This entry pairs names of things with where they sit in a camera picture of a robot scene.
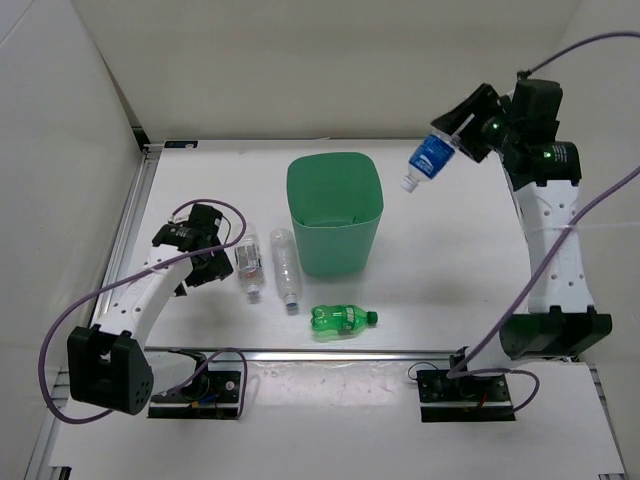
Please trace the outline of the blue label plastic bottle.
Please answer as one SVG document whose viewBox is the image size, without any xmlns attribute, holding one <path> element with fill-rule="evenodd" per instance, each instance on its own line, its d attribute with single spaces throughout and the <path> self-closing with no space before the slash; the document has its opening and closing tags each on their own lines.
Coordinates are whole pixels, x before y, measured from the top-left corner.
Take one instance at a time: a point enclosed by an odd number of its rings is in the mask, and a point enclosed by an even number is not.
<svg viewBox="0 0 640 480">
<path fill-rule="evenodd" d="M 433 130 L 429 133 L 408 161 L 408 171 L 401 187 L 412 193 L 420 183 L 433 180 L 454 157 L 456 148 L 449 137 Z"/>
</svg>

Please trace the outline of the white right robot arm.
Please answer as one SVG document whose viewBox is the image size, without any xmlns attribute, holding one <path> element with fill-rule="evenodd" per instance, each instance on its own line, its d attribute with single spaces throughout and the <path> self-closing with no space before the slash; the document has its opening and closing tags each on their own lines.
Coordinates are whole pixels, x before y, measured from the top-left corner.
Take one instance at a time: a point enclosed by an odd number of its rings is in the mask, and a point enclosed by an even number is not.
<svg viewBox="0 0 640 480">
<path fill-rule="evenodd" d="M 583 267 L 578 197 L 582 170 L 577 146 L 559 141 L 559 83 L 520 80 L 511 95 L 481 84 L 432 121 L 475 162 L 499 156 L 526 240 L 531 278 L 524 291 L 449 375 L 449 387 L 470 400 L 486 384 L 479 368 L 578 356 L 612 331 L 597 311 Z"/>
</svg>

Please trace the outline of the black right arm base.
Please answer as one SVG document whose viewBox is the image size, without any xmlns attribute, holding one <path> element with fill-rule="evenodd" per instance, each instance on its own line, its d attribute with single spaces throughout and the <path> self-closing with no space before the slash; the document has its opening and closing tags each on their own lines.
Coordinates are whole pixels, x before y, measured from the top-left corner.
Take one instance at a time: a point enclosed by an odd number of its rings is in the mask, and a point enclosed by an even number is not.
<svg viewBox="0 0 640 480">
<path fill-rule="evenodd" d="M 488 423 L 515 421 L 504 374 L 449 379 L 447 368 L 419 361 L 407 370 L 418 388 L 422 423 Z"/>
</svg>

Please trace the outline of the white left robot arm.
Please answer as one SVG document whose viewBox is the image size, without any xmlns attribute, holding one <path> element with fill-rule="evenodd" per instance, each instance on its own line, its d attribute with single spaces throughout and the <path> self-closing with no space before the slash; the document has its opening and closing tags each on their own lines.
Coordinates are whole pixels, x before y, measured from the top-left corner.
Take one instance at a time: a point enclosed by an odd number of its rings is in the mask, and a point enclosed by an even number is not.
<svg viewBox="0 0 640 480">
<path fill-rule="evenodd" d="M 233 272 L 223 251 L 165 263 L 182 253 L 218 246 L 220 224 L 182 221 L 161 227 L 143 264 L 151 273 L 129 283 L 93 326 L 73 329 L 67 353 L 74 400 L 136 415 L 152 396 L 173 388 L 188 400 L 206 395 L 210 377 L 199 369 L 205 361 L 202 353 L 177 350 L 147 357 L 144 349 L 170 298 Z"/>
</svg>

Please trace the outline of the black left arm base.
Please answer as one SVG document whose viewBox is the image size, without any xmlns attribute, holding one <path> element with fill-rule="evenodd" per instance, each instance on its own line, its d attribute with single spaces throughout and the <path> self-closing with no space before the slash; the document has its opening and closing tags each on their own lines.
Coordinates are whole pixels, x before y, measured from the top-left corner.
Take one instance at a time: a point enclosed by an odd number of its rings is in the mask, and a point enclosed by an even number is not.
<svg viewBox="0 0 640 480">
<path fill-rule="evenodd" d="M 244 413 L 248 361 L 235 348 L 205 356 L 177 350 L 196 362 L 193 378 L 151 397 L 147 417 L 162 420 L 239 420 Z"/>
</svg>

